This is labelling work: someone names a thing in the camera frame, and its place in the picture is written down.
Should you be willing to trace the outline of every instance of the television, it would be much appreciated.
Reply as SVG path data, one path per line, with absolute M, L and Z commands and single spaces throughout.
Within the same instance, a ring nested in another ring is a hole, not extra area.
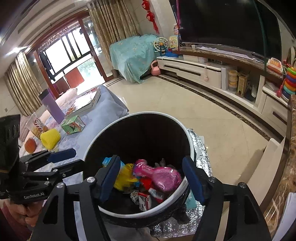
M 169 0 L 177 20 L 176 0 Z M 182 42 L 224 45 L 281 60 L 281 36 L 277 17 L 255 0 L 179 0 Z

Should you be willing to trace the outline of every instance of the drawer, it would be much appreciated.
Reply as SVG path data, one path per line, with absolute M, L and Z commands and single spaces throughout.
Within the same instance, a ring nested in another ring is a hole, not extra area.
M 161 69 L 175 72 L 178 76 L 199 84 L 214 86 L 221 89 L 221 70 L 205 69 L 203 66 L 158 59 Z
M 262 114 L 286 132 L 288 110 L 273 98 L 267 96 Z

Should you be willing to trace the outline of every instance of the blue gripper pad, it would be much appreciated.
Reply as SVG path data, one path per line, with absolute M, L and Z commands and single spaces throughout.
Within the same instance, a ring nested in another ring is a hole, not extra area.
M 108 200 L 115 180 L 120 170 L 120 157 L 113 155 L 106 167 L 100 168 L 96 174 L 97 184 L 101 187 L 99 199 L 101 202 Z
M 202 183 L 198 177 L 198 168 L 195 162 L 192 161 L 190 156 L 186 156 L 182 161 L 182 169 L 187 178 L 191 191 L 196 201 L 199 201 L 201 205 L 205 204 L 205 197 L 203 195 Z
M 63 160 L 67 160 L 70 158 L 73 158 L 76 156 L 76 151 L 73 148 L 58 151 L 58 152 L 52 152 L 48 157 L 47 161 L 48 163 L 57 163 Z

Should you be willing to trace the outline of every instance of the pink toy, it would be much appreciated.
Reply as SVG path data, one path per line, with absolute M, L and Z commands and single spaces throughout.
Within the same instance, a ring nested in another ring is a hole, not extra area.
M 160 69 L 158 67 L 158 62 L 157 60 L 154 60 L 152 63 L 151 63 L 151 74 L 154 75 L 154 76 L 157 76 L 157 75 L 160 75 Z
M 147 161 L 139 159 L 133 167 L 136 177 L 149 177 L 154 185 L 162 192 L 175 191 L 182 182 L 181 175 L 177 170 L 170 167 L 153 168 L 147 165 Z

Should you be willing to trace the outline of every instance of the marble countertop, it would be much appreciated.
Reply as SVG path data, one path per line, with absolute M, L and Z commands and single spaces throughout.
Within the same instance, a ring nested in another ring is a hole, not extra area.
M 196 53 L 196 54 L 206 54 L 206 55 L 212 55 L 213 58 L 214 56 L 216 57 L 221 57 L 221 58 L 226 58 L 226 59 L 231 59 L 233 61 L 238 61 L 240 63 L 243 64 L 247 64 L 250 65 L 252 67 L 255 67 L 261 71 L 264 71 L 264 64 L 260 63 L 258 61 L 255 60 L 251 60 L 251 59 L 246 59 L 246 58 L 242 58 L 242 57 L 238 57 L 238 56 L 233 56 L 233 55 L 228 55 L 228 54 L 223 54 L 223 53 L 216 53 L 216 52 L 210 52 L 210 51 L 206 51 L 206 50 L 201 50 L 201 49 L 195 49 L 193 50 L 192 47 L 180 47 L 180 52 L 188 52 L 188 55 L 190 55 L 190 53 Z M 283 80 L 283 76 L 279 75 L 273 71 L 271 71 L 270 69 L 266 69 L 267 74 L 269 75 L 269 77 L 273 77 L 278 79 L 278 82 L 282 82 Z
M 288 158 L 275 194 L 263 214 L 271 237 L 275 235 L 281 221 L 288 194 L 296 192 L 296 95 L 291 96 L 291 117 L 291 138 Z

